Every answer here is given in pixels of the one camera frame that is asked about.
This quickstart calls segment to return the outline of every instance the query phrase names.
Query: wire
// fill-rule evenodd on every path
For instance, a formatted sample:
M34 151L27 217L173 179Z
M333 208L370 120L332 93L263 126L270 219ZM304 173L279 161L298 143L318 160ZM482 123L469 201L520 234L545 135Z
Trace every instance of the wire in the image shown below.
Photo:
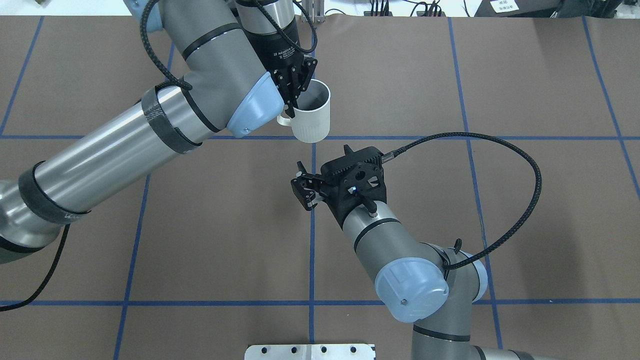
M328 12L330 12L330 11L332 11L332 10L335 10L335 11L337 11L337 12L339 12L339 13L343 13L344 15L347 15L347 13L346 13L346 12L343 12L342 10L340 10L340 9L335 9L335 8L334 8L334 9L329 9L329 10L325 11L325 12L324 12L324 14L326 15Z
M409 17L413 16L413 12L415 11L415 9L420 6L420 5L424 5L424 12L427 12L427 6L429 6L429 4L425 3L424 1L421 1L419 3L415 3L415 6L413 7L413 10L411 10L411 14L409 14Z
M307 22L309 23L309 26L311 27L311 34L313 34L313 44L311 44L311 48L310 49L303 49L302 47L300 47L298 44L296 44L293 40L291 40L287 34L284 33L284 30L282 30L282 28L278 25L278 23L276 22L276 20L273 20L273 18L271 17L271 15L269 14L269 12L267 12L267 10L264 8L264 6L262 4L260 4L259 0L253 0L253 3L256 5L256 7L258 8L258 10L260 10L260 12L264 15L264 17L267 18L267 20L271 23L271 25L273 25L273 28L278 32L278 34L291 46L293 47L295 50L303 53L303 54L310 54L313 53L316 50L316 45L318 43L318 35L316 34L316 28L314 27L314 23L311 21L311 18L309 17L309 14L307 13L307 11L305 10L304 6L300 5L298 2L296 2L295 0L293 0L293 3L300 9L300 11L302 12L302 14L305 16L305 18L307 19Z
M467 14L467 17L471 17L471 15L469 15L469 10L467 10L467 0L462 0L462 3L465 5L465 13Z
M40 286L38 286L36 291L25 301L22 301L13 305L0 306L0 312L15 310L23 306L27 306L38 297L38 295L42 292L42 290L44 290L45 286L47 286L47 283L49 283L49 279L51 279L51 276L53 276L53 272L56 271L56 266L58 266L58 261L60 260L60 256L62 255L62 249L64 249L65 242L67 242L69 227L70 227L70 224L65 225L65 229L62 232L62 238L60 239L60 244L58 245L58 251L56 251L56 255L53 258L53 263L51 264L49 272L47 272L47 275L44 277L44 280L42 281Z
M162 61L157 57L153 48L151 48L151 43L149 42L149 37L147 35L147 22L149 20L149 15L151 14L151 9L153 9L154 5L156 5L160 0L150 0L145 8L142 10L142 15L140 17L140 37L142 38L142 46L144 46L147 55L154 63L154 65L160 70L164 76L168 79L163 85L175 85L179 86L187 91L191 90L193 86L188 82L176 78L169 69L167 69Z
M457 133L441 133L441 134L435 134L435 135L431 135L431 136L426 136L424 138L421 138L419 140L416 140L416 141L410 143L409 145L403 146L403 147L401 147L399 149L396 149L396 150L394 150L392 152L389 152L389 153L383 155L382 156L382 162L384 163L386 161L390 161L390 160L394 159L396 156L402 154L403 152L411 149L412 147L414 147L416 145L422 144L423 142L427 142L427 141L434 140L434 139L437 139L437 138L450 138L450 137L455 137L455 136L464 137L464 138L478 138L478 139L483 139L483 140L489 140L491 142L499 143L500 145L506 146L509 149L515 151L518 155L523 157L524 160L526 160L531 165L531 167L533 168L533 173L534 173L534 175L536 177L536 184L535 184L535 187L534 187L533 196L531 197L531 201L529 202L529 205L527 206L527 209L524 211L524 213L518 219L518 221L506 233L504 233L504 235L502 235L498 240L496 240L493 244L488 246L486 249L482 250L481 252L478 252L476 255L473 255L472 257L470 257L468 259L460 261L459 263L455 263L455 264L451 264L451 265L444 265L444 269L445 270L454 270L454 269L457 269L457 268L461 268L461 267L463 267L465 265L471 264L474 261L479 260L479 259L487 256L490 252L492 252L495 249L497 249L498 247L500 247L500 245L502 245L505 241L507 241L510 237L512 237L516 233L516 231L518 231L518 229L522 227L524 222L527 221L527 219L529 218L529 216L533 212L533 209L536 207L536 204L538 203L538 199L540 198L540 193L542 192L542 174L540 173L540 168L538 167L538 164L536 164L536 162L533 160L533 158L531 156L529 156L529 154L524 152L524 150L522 150L521 148L513 145L512 143L506 142L506 141L504 141L504 140L502 140L500 138L496 138L494 136L489 136L489 135L484 135L484 134L457 132Z

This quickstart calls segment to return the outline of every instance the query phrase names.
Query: brown table surface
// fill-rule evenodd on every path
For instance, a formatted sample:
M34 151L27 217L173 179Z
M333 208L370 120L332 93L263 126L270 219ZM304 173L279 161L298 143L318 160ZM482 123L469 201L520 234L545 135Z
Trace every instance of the brown table surface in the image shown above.
M544 184L490 256L472 342L637 359L640 21L332 15L318 36L330 137L304 144L275 122L248 140L223 132L97 206L71 227L38 300L0 314L0 358L242 359L250 344L357 341L408 359L411 325L380 305L326 206L310 216L289 180L296 161L319 168L344 143L388 151L468 130L525 149ZM152 43L186 71L166 33ZM3 179L163 80L127 17L0 17L0 66ZM497 239L532 192L528 165L480 140L427 143L385 169L414 237L460 237L467 252ZM0 266L0 304L33 292L56 247Z

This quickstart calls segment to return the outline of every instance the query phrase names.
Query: light blue joint cap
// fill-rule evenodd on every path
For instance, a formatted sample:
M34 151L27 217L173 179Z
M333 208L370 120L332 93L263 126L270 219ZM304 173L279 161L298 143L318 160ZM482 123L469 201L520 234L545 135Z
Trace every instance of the light blue joint cap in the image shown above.
M400 322L412 323L435 313L449 296L440 269L422 258L400 258L377 274L376 293Z
M236 138L241 138L275 119L282 109L284 101L271 76L265 72L231 116L227 129Z
M136 18L138 22L140 22L140 18L142 18L142 10L145 9L145 6L149 0L124 0L124 5L127 6L129 12L133 17ZM151 13L149 14L149 19L147 20L147 32L153 33L154 31L162 30L162 18L160 18L160 9L158 8L158 4L155 4L153 9L151 9Z
M464 251L460 251L460 252L466 255L467 258L471 258L472 256L468 252L464 252ZM480 300L482 296L484 296L484 293L486 292L486 288L487 286L489 286L489 277L486 274L486 268L484 267L484 264L482 264L482 261L475 260L473 262L473 265L474 265L474 268L476 268L476 272L478 273L478 279L480 279L480 288L478 288L478 294L476 295L476 298L472 301L472 302L476 302Z

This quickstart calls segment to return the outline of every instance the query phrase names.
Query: black band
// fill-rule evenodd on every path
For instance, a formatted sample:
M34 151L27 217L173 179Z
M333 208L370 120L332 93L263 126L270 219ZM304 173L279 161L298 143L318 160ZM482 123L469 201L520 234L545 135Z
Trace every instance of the black band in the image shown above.
M380 225L380 224L384 224L385 222L397 222L400 223L400 220L395 219L395 218L384 218L381 220L378 220L376 222L372 222L371 224L369 224L367 227L365 227L364 229L362 229L362 231L360 231L360 234L358 234L358 237L356 238L356 241L353 243L353 251L358 251L358 243L360 243L360 240L362 240L362 237L365 236L369 230L373 229L374 227Z
M269 4L273 4L273 3L277 3L278 0L260 0L260 5L262 6L267 6ZM250 8L257 8L258 6L251 0L236 0L236 3L242 5L242 6L247 6Z
M191 43L191 45L187 46L186 49L182 52L182 58L187 60L189 55L191 55L191 53L193 53L194 51L198 50L200 46L203 46L204 44L210 42L214 38L235 29L242 29L240 27L240 24L238 24L237 22L232 22L231 24L222 25L211 30L210 32L197 38L194 42Z
M0 236L0 248L4 250L9 250L11 252L19 252L21 254L30 254L32 252L36 252L38 250L44 249L44 247L25 247L16 245L9 240Z
M422 334L422 335L429 336L431 338L442 339L442 340L462 341L462 342L471 340L471 335L444 334L442 332L423 329L422 327L419 327L418 325L414 325L413 326L413 331L415 331L415 332L417 332L419 334Z
M214 133L219 132L220 129L218 129L217 127L213 126L213 124L211 124L211 121L209 121L209 119L207 119L207 117L204 116L202 111L200 111L200 108L198 107L196 102L191 97L191 94L189 94L189 92L187 90L185 90L185 89L182 89L182 94L184 95L184 98L189 103L189 106L191 107L193 112L196 114L198 119L200 119L200 121L204 124L204 126L208 127L209 130L213 131Z
M474 348L476 348L476 350L478 350L478 355L480 355L480 360L486 360L486 356L484 354L484 351L482 351L482 349L480 347L474 346Z
M61 207L47 196L40 188L40 185L38 185L35 176L36 167L43 162L44 161L37 163L31 170L23 172L18 178L18 190L20 190L22 201L24 201L29 210L38 215L38 217L54 224L66 225L80 220L80 218L88 214L89 211L86 213L75 213Z
M142 111L144 111L149 126L154 130L162 142L178 154L186 154L202 143L189 140L179 128L174 127L162 109L155 88L151 88L142 95Z
M509 351L516 354L516 356L518 356L520 360L535 360L533 356L531 356L531 354L528 352L517 351L517 350L509 350Z

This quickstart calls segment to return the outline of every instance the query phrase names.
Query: blue grid line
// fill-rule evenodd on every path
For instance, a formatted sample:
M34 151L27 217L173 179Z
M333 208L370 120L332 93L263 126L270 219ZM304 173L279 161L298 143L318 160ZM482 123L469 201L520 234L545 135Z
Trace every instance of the blue grid line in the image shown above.
M380 300L316 300L316 306L384 306Z
M0 300L0 305L13 305L22 300ZM111 300L35 300L29 306L122 306L122 301Z
M498 305L554 305L554 304L640 304L640 299L520 299L496 300Z
M173 51L175 50L175 44L172 42L169 48L169 60L166 62L166 68L171 71L171 65L173 65Z
M129 301L129 306L308 306L307 300L162 300Z
M117 360L120 356L120 345L122 344L122 336L124 334L124 324L127 319L127 309L129 307L129 296L131 295L131 284L133 282L133 273L136 268L136 258L138 257L138 246L140 245L140 234L142 233L142 220L145 217L147 208L147 195L149 194L149 181L151 175L147 175L145 181L145 189L142 193L142 205L140 206L140 215L138 216L138 227L136 229L136 239L133 243L133 251L131 252L131 264L129 265L129 276L127 277L127 287L124 293L124 301L122 304L122 314L120 315L120 325L118 326L118 337L116 338L116 347L113 352L113 360Z
M24 58L24 63L22 63L22 68L20 69L20 75L18 75L18 80L16 80L15 82L15 87L13 88L13 93L11 94L11 98L9 99L9 105L7 105L6 107L6 112L4 113L2 124L0 124L0 136L2 135L2 133L4 133L4 128L6 127L6 123L9 121L9 115L11 114L11 108L13 107L13 102L15 101L15 97L18 95L18 89L20 88L22 77L24 76L24 72L27 70L27 65L29 64L29 59L31 58L31 53L33 53L33 48L36 45L36 40L38 39L38 35L40 34L40 29L42 29L43 22L44 22L44 16L41 16L40 21L38 21L38 27L36 27L36 32L33 34L33 38L31 39L31 45L29 45L29 51L27 51L27 56Z
M316 173L316 144L311 144L311 173ZM311 209L309 232L309 343L316 342L316 211Z
M12 305L20 300L0 300ZM491 300L478 300L474 305L492 305ZM561 304L640 304L639 298L596 299L497 299L496 305L561 305ZM130 300L128 306L156 307L221 307L221 306L308 306L308 300ZM117 300L36 300L29 306L123 306ZM380 300L314 300L314 306L384 306Z
M0 139L6 140L78 140L82 139L84 135L0 135ZM420 135L332 135L327 136L325 140L418 140L423 136ZM605 141L638 141L640 136L518 136L518 135L497 135L497 138L503 140L569 140L569 141L590 141L590 140L605 140ZM245 136L244 138L236 138L231 135L214 135L209 140L296 140L295 136L269 136L269 135L255 135ZM449 138L435 139L438 141L448 140L471 140L471 141L483 141L478 138L463 138L460 136L452 136Z
M456 71L456 82L458 83L458 97L460 98L460 110L462 113L462 122L465 126L465 131L469 132L469 124L467 122L467 108L465 106L465 97L462 92L462 81L460 79L460 66L458 64L458 54L456 52L456 40L453 32L453 21L450 17L447 18L449 23L449 37L451 38L451 52L453 56L453 64ZM474 163L473 152L471 149L471 141L467 139L467 154L469 157L469 166L471 170L471 180L474 185L474 193L476 196L476 208L478 212L478 217L480 219L480 226L482 229L482 240L483 245L487 248L486 242L486 231L484 230L484 217L482 213L482 205L480 203L480 191L478 190L477 184L477 176L476 176L476 165ZM484 257L484 262L486 264L486 272L488 278L488 287L489 287L489 295L491 297L491 308L493 312L493 324L495 326L495 337L497 340L498 348L502 349L502 331L500 330L500 318L498 317L498 307L495 303L495 291L493 288L493 275L491 273L491 262L489 260L489 256Z
M616 128L616 134L618 134L618 140L620 141L620 147L622 148L622 153L625 156L625 161L627 162L627 167L629 169L629 174L631 175L631 180L634 183L636 188L636 195L638 200L640 200L640 186L638 186L638 180L636 177L636 173L634 172L634 167L631 164L631 159L629 159L629 153L627 152L627 146L625 145L624 140L622 139L622 132L620 131L620 125L618 124L618 119L616 119L616 114L613 112L613 105L611 105L611 100L609 99L609 93L607 91L607 87L604 85L604 80L602 79L602 74L600 73L600 67L598 66L598 60L596 59L596 53L593 50L593 44L591 43L591 35L589 34L589 26L587 25L587 18L582 16L582 25L584 26L584 34L587 36L587 43L589 44L589 52L591 53L591 60L593 60L593 66L596 70L596 75L598 76L598 80L600 82L600 87L602 88L602 93L604 94L604 99L607 102L607 107L609 109L609 114L611 114L611 121L613 121L613 126Z
M7 140L78 140L84 135L0 135L0 139Z

